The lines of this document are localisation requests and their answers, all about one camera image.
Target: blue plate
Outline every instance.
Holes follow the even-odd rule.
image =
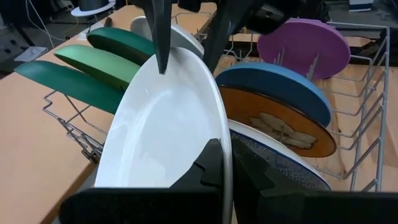
[[[329,101],[310,80],[287,68],[269,63],[239,63],[216,77],[218,85],[250,89],[282,101],[318,121],[331,120]]]
[[[238,139],[269,165],[310,190],[331,190],[320,174],[283,144],[249,126],[229,120],[231,139]]]

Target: green plate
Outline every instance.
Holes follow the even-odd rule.
[[[143,65],[155,54],[152,41],[123,29],[95,29],[87,35],[87,40],[97,49],[111,52],[138,65]]]
[[[95,79],[125,91],[140,66],[120,56],[84,45],[68,45],[55,53],[59,59]]]
[[[91,106],[115,114],[123,92],[74,69],[45,61],[20,65],[17,73]]]

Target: white plate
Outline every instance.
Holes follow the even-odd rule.
[[[140,36],[152,40],[152,33],[145,16],[139,16],[133,19],[130,30]],[[170,33],[171,47],[183,47],[195,53],[198,57],[203,58],[205,49],[189,32],[179,25],[172,24]]]
[[[289,179],[307,189],[331,190],[329,184],[311,165],[279,141],[242,123],[228,120],[228,124],[231,139],[239,139]]]
[[[223,221],[231,223],[231,140],[216,82],[201,59],[187,49],[170,49],[165,75],[159,75],[153,55],[120,102],[95,187],[170,187],[213,138],[221,139],[223,146]]]

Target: orange plate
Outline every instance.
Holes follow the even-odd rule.
[[[250,91],[220,86],[220,92],[229,119],[266,133],[298,155],[326,157],[336,151],[330,133],[297,110]]]

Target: dish rack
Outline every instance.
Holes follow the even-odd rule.
[[[178,23],[178,15],[181,14],[184,13],[180,13],[174,16],[175,23]],[[349,24],[342,22],[329,22],[329,25],[344,26],[354,29],[384,29],[386,30],[387,35],[386,38],[382,41],[382,44],[380,45],[374,58],[351,55],[351,58],[356,58],[369,62],[369,65],[363,68],[363,74],[356,74],[355,77],[352,77],[352,75],[346,76],[340,73],[330,78],[329,80],[322,80],[320,82],[317,82],[317,85],[320,86],[320,89],[331,101],[338,100],[340,102],[344,102],[345,100],[347,100],[347,102],[350,102],[349,99],[354,99],[356,102],[359,102],[355,108],[345,108],[344,106],[334,107],[334,103],[331,102],[333,119],[331,122],[332,125],[328,127],[328,130],[338,143],[338,152],[351,151],[354,153],[354,159],[352,161],[351,168],[348,171],[343,172],[342,174],[338,174],[336,172],[333,172],[332,170],[319,168],[318,166],[316,166],[316,164],[312,163],[314,159],[309,159],[308,162],[310,164],[313,164],[316,169],[323,172],[324,174],[330,175],[337,179],[345,180],[351,177],[351,185],[349,187],[349,190],[357,190],[356,181],[358,179],[358,168],[363,163],[365,158],[370,155],[371,152],[377,150],[376,171],[374,174],[374,178],[361,190],[370,191],[371,189],[374,189],[375,192],[380,192],[382,185],[384,139],[386,135],[390,30],[388,27],[384,26]],[[234,49],[234,40],[232,36],[230,39],[232,43],[231,48],[225,50],[224,55],[220,60],[217,71],[221,71],[235,63],[261,61],[261,59],[259,58],[251,58],[249,56],[249,54],[254,50],[253,37],[255,34],[248,35],[251,36],[251,40],[249,43],[249,53],[242,55],[242,53],[240,52],[240,54],[237,54],[236,50]],[[202,41],[205,36],[206,34],[199,33],[199,30],[198,33],[195,34],[195,37],[199,41]],[[309,79],[313,75],[311,71],[313,71],[312,68],[316,65],[317,58],[318,56],[315,58],[312,67],[309,68],[309,73],[307,74],[307,78]],[[274,60],[274,63],[280,64],[281,61],[283,61],[283,52],[278,55],[278,58]],[[330,88],[330,85],[328,83],[331,82],[344,83],[346,86],[361,86],[361,88],[356,93],[350,92],[351,88],[349,90],[336,90],[335,88]],[[80,147],[82,148],[81,152],[87,159],[89,159],[93,163],[98,163],[98,159],[101,157],[102,154],[104,141],[100,141],[98,138],[95,139],[94,137],[92,137],[92,135],[84,131],[83,127],[78,127],[75,124],[72,124],[72,121],[77,117],[80,117],[84,121],[85,126],[94,129],[96,132],[99,133],[99,135],[103,136],[103,139],[105,139],[107,132],[104,129],[97,127],[97,125],[89,122],[87,115],[85,115],[85,111],[90,107],[90,105],[82,109],[78,109],[76,103],[73,102],[74,100],[66,95],[65,97],[67,101],[71,104],[73,110],[75,111],[75,114],[72,117],[63,118],[57,115],[55,112],[52,112],[51,107],[56,103],[54,103],[50,99],[50,97],[55,93],[56,91],[53,91],[44,97],[47,105],[43,108],[43,110],[50,116],[54,117],[65,128],[67,136],[80,145]],[[356,125],[351,128],[341,128],[336,119],[340,119],[342,116],[346,117],[344,118],[346,121],[356,120]],[[370,142],[370,144],[364,144],[364,136],[369,136],[368,132],[370,129],[377,129],[377,135],[373,134],[374,139],[372,140],[372,142]]]

